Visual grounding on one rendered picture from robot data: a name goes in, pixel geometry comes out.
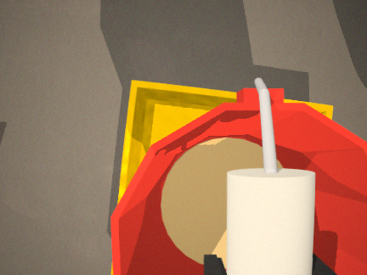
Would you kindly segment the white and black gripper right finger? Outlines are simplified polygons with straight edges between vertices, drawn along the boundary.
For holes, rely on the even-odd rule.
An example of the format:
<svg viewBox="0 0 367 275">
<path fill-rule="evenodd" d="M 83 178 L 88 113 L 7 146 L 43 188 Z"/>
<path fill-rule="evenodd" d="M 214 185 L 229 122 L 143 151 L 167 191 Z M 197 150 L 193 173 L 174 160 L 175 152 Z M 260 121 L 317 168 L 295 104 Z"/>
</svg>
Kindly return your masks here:
<svg viewBox="0 0 367 275">
<path fill-rule="evenodd" d="M 313 253 L 312 275 L 337 275 Z"/>
</svg>

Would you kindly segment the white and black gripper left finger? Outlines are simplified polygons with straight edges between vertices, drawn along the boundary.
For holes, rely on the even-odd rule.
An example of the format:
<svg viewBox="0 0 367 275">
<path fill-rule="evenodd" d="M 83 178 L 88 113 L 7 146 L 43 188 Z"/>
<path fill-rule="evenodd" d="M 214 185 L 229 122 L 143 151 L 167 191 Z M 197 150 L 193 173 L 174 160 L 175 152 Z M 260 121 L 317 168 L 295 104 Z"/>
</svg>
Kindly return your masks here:
<svg viewBox="0 0 367 275">
<path fill-rule="evenodd" d="M 227 275 L 222 257 L 204 255 L 204 275 Z"/>
</svg>

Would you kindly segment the yellow shallow tray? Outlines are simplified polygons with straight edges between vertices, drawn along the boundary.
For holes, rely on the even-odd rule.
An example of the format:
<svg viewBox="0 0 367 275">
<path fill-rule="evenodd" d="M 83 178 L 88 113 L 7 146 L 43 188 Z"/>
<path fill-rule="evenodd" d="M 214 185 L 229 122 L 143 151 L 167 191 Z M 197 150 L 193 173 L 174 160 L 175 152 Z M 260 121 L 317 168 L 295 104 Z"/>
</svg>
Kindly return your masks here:
<svg viewBox="0 0 367 275">
<path fill-rule="evenodd" d="M 132 81 L 118 204 L 152 144 L 222 103 L 237 103 L 236 93 Z"/>
</svg>

